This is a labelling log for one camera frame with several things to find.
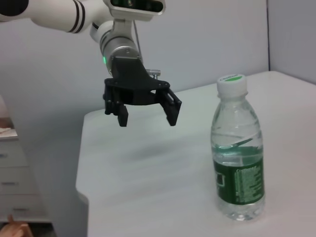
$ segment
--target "drawer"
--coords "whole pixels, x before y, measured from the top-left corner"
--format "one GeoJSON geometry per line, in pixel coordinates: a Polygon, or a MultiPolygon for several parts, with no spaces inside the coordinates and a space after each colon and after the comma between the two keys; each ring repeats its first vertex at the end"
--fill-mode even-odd
{"type": "Polygon", "coordinates": [[[10,214],[20,221],[48,220],[40,196],[36,195],[0,196],[0,219],[10,214]]]}
{"type": "Polygon", "coordinates": [[[20,142],[0,141],[0,167],[17,166],[28,166],[20,142]]]}
{"type": "Polygon", "coordinates": [[[35,180],[28,167],[0,168],[0,195],[37,193],[35,180]]]}

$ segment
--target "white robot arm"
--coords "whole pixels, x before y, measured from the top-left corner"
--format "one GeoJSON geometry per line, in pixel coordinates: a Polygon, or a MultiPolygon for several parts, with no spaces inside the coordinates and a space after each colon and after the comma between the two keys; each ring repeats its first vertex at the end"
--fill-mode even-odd
{"type": "Polygon", "coordinates": [[[132,38],[132,22],[150,21],[165,11],[164,0],[0,0],[0,22],[30,18],[35,24],[79,33],[92,24],[90,35],[99,43],[113,78],[105,80],[105,114],[127,126],[125,104],[161,104],[175,126],[181,101],[159,70],[146,70],[132,38]]]}
{"type": "Polygon", "coordinates": [[[112,20],[102,0],[1,0],[0,21],[30,18],[35,24],[70,33],[79,33],[91,23],[112,20]]]}

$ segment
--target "tabletop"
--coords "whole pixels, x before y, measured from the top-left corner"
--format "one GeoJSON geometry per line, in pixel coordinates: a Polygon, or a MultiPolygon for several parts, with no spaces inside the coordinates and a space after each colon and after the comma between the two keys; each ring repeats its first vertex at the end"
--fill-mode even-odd
{"type": "Polygon", "coordinates": [[[316,223],[316,86],[277,72],[248,77],[264,138],[266,207],[237,222],[216,208],[210,128],[216,85],[177,93],[170,127],[160,105],[128,107],[126,128],[104,110],[84,118],[76,188],[88,237],[297,237],[316,223]]]}

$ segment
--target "white wall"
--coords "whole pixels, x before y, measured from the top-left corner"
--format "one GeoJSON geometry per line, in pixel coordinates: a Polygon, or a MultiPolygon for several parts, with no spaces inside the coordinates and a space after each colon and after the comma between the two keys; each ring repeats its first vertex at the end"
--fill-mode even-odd
{"type": "Polygon", "coordinates": [[[270,0],[271,69],[316,83],[316,1],[270,0]]]}
{"type": "MultiPolygon", "coordinates": [[[[173,90],[268,69],[266,0],[166,4],[163,16],[138,25],[145,66],[161,69],[173,90]]],[[[71,35],[28,20],[1,24],[0,35],[0,94],[50,218],[59,237],[83,237],[87,207],[75,179],[83,116],[104,108],[109,75],[99,47],[88,32],[71,35]]]]}

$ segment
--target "white bottle cap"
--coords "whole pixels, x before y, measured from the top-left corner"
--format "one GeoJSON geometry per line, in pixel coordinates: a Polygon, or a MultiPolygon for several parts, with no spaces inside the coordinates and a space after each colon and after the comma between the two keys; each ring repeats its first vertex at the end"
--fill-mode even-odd
{"type": "Polygon", "coordinates": [[[247,79],[244,75],[233,74],[217,80],[217,91],[220,98],[234,98],[247,95],[247,79]]]}

